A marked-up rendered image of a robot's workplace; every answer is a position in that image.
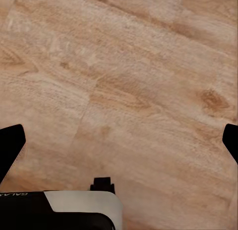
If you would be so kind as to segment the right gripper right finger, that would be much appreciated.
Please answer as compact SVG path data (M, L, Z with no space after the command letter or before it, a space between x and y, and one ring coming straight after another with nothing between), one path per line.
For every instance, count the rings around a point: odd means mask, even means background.
M238 126L227 124L222 141L238 164Z

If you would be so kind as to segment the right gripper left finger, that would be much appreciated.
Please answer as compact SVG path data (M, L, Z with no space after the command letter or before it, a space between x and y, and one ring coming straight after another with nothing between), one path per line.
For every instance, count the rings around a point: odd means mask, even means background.
M0 183L26 142L22 124L0 129Z

